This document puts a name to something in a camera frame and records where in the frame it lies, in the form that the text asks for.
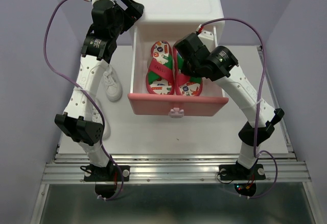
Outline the red patterned sandal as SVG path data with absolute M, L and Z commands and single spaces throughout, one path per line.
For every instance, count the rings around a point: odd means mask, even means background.
M 152 45 L 145 83 L 149 94 L 174 94 L 172 49 L 167 41 L 157 41 Z
M 173 59 L 175 94 L 183 96 L 199 96 L 203 88 L 202 78 L 190 77 L 181 73 L 184 60 L 176 48 L 173 48 Z

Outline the pink drawer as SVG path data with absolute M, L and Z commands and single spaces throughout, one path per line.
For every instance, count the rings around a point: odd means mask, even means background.
M 155 95 L 146 89 L 146 74 L 152 45 L 160 40 L 173 46 L 176 41 L 194 32 L 197 24 L 140 24 L 131 31 L 133 61 L 131 87 L 128 94 L 137 115 L 213 116 L 227 103 L 224 91 L 210 80 L 203 80 L 200 96 Z

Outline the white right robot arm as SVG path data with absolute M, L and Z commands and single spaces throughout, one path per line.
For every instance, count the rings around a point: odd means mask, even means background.
M 260 144 L 271 137 L 284 111 L 258 97 L 231 50 L 224 46 L 214 47 L 213 38 L 190 33 L 178 40 L 174 48 L 184 60 L 182 74 L 206 78 L 217 84 L 247 118 L 239 132 L 242 145 L 235 165 L 237 176 L 247 178 L 253 173 Z

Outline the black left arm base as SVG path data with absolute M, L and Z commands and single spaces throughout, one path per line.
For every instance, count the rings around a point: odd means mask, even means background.
M 106 167 L 97 167 L 92 164 L 82 165 L 80 169 L 84 172 L 85 182 L 124 182 L 129 181 L 129 165 L 120 166 L 120 169 L 112 162 L 109 162 Z

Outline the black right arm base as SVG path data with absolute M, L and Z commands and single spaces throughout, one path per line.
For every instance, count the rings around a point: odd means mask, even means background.
M 247 169 L 238 162 L 235 164 L 222 164 L 219 166 L 219 175 L 222 181 L 248 181 L 265 180 L 265 171 L 262 164 L 255 164 Z

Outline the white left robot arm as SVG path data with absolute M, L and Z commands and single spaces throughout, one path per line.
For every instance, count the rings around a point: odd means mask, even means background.
M 71 99 L 55 124 L 86 152 L 96 174 L 102 180 L 113 176 L 109 156 L 101 144 L 104 126 L 92 119 L 100 80 L 117 48 L 117 38 L 128 31 L 143 15 L 144 5 L 121 0 L 123 9 L 113 0 L 91 0 L 92 24 L 81 48 L 80 69 Z

